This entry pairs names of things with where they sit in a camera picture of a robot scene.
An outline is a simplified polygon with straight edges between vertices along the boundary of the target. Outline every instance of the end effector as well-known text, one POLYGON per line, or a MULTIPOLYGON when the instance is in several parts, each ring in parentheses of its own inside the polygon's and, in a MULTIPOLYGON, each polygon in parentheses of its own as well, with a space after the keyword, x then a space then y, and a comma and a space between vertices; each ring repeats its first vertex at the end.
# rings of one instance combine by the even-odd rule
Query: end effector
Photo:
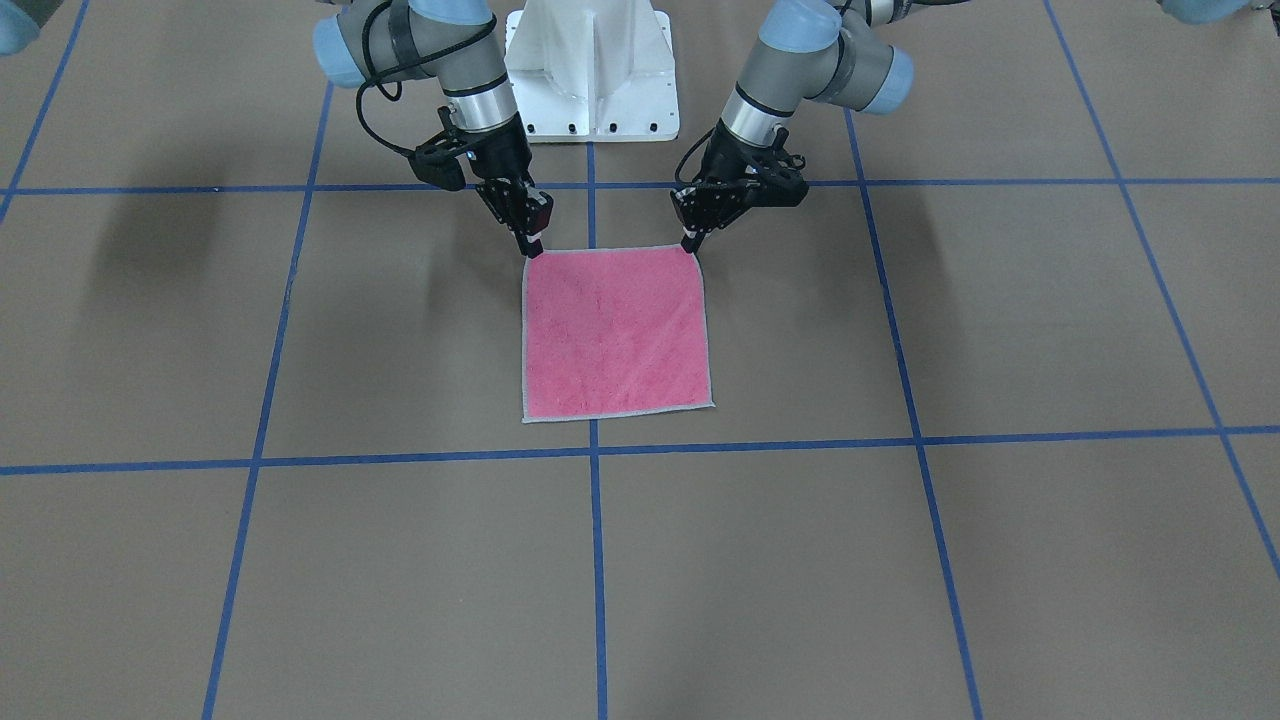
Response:
POLYGON ((841 10, 827 0, 774 3, 719 122, 703 138, 708 145, 698 174, 686 183, 680 178, 684 163, 677 168, 672 202, 687 252, 750 208, 794 208, 804 200, 804 158, 785 149, 787 123, 803 100, 887 114, 910 92, 910 55, 870 28, 900 20, 919 5, 832 1, 841 10))
POLYGON ((520 252, 535 258, 550 222, 553 201, 535 188, 532 151, 516 108, 515 91, 494 33, 497 18, 485 0, 355 0, 351 10, 321 20, 314 33, 316 59, 339 87, 358 88, 361 127, 403 155, 422 182, 443 190, 466 187, 458 156, 466 155, 480 181, 476 192, 493 217, 516 236, 520 252), (417 147, 379 136, 364 117, 364 96, 383 86, 438 78, 448 105, 443 129, 417 147))

